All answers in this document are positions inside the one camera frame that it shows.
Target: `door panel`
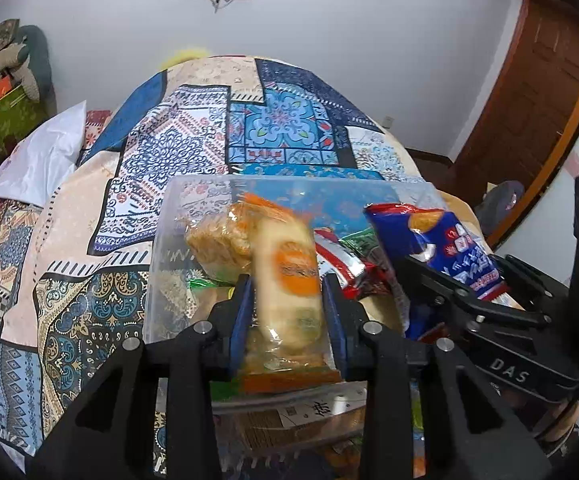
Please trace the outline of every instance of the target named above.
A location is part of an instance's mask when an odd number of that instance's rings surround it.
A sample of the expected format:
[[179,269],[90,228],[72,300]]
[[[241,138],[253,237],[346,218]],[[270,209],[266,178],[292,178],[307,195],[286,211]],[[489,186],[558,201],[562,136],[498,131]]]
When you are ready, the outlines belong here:
[[505,73],[454,166],[453,191],[470,205],[488,182],[518,180],[527,189],[579,99],[579,18],[548,0],[525,5]]

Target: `patterned tablecloth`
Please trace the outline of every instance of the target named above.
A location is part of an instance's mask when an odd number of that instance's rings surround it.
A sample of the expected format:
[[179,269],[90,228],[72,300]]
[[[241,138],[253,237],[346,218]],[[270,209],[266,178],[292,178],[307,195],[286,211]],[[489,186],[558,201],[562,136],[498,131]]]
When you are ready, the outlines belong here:
[[142,334],[163,193],[190,173],[423,181],[345,97],[273,60],[189,61],[111,117],[91,113],[80,166],[47,206],[0,209],[1,439],[33,454],[119,342]]

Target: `white pillow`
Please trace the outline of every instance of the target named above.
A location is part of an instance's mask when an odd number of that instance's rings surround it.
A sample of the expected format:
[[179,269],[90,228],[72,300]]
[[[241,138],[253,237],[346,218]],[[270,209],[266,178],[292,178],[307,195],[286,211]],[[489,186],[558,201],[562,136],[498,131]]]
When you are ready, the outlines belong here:
[[0,198],[45,206],[70,174],[83,145],[86,102],[52,117],[15,147],[0,167]]

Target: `silver bolt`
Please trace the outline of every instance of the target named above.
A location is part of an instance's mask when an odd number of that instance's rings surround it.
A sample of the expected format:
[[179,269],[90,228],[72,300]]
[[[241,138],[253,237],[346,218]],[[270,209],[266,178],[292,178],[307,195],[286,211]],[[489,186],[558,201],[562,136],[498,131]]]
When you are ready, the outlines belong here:
[[451,352],[454,350],[454,341],[448,337],[441,337],[436,341],[436,346],[444,352]]
[[140,346],[140,339],[138,337],[128,337],[123,341],[123,348],[128,351],[136,350]]
[[383,330],[383,325],[376,321],[368,321],[363,325],[363,330],[368,334],[377,335]]
[[470,332],[478,332],[481,329],[480,325],[472,319],[467,322],[466,327]]
[[194,324],[194,332],[199,334],[206,334],[212,330],[212,328],[214,328],[214,326],[209,321],[199,321]]

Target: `door frame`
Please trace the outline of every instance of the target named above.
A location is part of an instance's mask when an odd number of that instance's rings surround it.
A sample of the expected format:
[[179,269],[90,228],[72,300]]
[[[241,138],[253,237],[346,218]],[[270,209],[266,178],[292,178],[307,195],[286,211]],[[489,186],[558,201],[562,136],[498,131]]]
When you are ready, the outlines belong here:
[[[569,9],[567,4],[561,4],[563,7],[562,10],[569,10],[571,12],[572,9]],[[505,76],[509,72],[509,69],[512,64],[512,60],[514,55],[516,54],[516,50],[519,45],[519,41],[521,40],[521,34],[523,31],[523,27],[525,25],[525,19],[527,18],[527,14],[529,12],[529,0],[523,0],[521,5],[521,10],[519,12],[518,22],[516,24],[516,29],[514,30],[514,34],[511,39],[511,43],[509,44],[508,54],[505,58],[505,62],[503,63],[503,67],[501,72],[496,80],[495,85],[493,86],[492,92],[490,94],[485,107],[483,108],[483,112],[474,126],[472,133],[469,136],[463,150],[461,150],[460,154],[457,157],[456,164],[464,161],[468,156],[469,152],[473,149],[474,143],[478,142],[480,137],[479,130],[483,127],[487,119],[489,118],[490,114],[493,112],[495,107],[495,102],[500,94],[503,84],[505,81]],[[561,134],[560,139],[556,143],[556,146],[552,149],[548,159],[544,163],[543,167],[541,168],[540,172],[538,173],[537,177],[531,183],[525,195],[521,197],[518,201],[516,206],[511,209],[508,216],[501,222],[501,224],[496,228],[496,230],[487,237],[487,243],[489,246],[495,250],[496,247],[501,245],[507,237],[511,235],[516,227],[524,220],[525,216],[529,214],[531,209],[536,205],[538,200],[543,196],[543,193],[547,189],[547,186],[551,183],[554,179],[560,168],[562,167],[565,159],[569,155],[570,151],[573,148],[574,143],[578,139],[579,136],[579,96],[576,100],[576,104],[574,105],[574,109],[572,114],[563,129],[563,133]]]

